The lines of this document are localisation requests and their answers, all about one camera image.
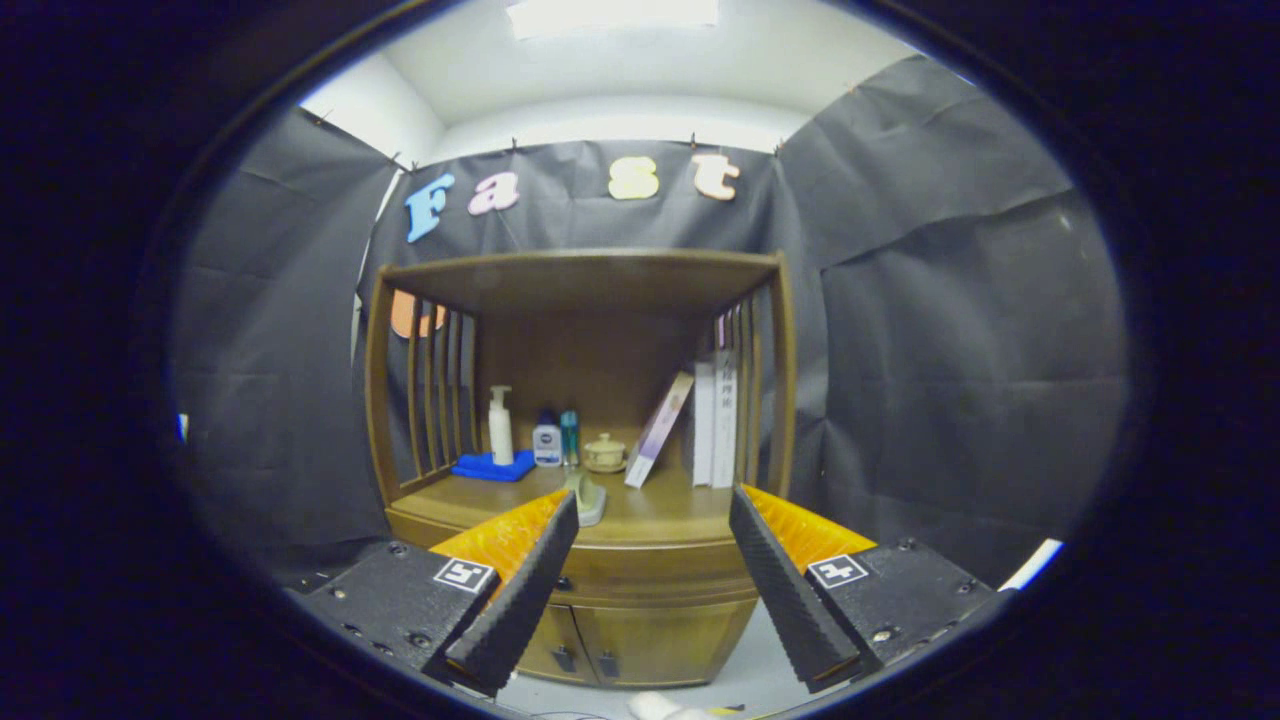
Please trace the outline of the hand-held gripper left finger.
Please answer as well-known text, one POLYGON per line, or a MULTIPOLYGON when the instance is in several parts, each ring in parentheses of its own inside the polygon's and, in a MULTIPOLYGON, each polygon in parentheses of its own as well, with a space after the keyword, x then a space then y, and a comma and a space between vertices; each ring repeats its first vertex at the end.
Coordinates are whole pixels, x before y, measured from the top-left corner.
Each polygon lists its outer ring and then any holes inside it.
POLYGON ((392 541, 300 603, 370 653, 484 696, 522 659, 579 533, 558 489, 430 548, 392 541))

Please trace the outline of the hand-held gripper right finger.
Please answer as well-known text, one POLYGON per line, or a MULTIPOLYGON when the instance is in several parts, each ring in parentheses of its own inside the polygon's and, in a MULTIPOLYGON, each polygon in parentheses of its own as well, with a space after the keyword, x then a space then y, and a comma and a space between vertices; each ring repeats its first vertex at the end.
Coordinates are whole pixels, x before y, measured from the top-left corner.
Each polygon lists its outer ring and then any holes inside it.
POLYGON ((899 665, 998 605, 996 589, 918 539, 881 544, 753 486, 733 488, 730 529, 812 693, 899 665))

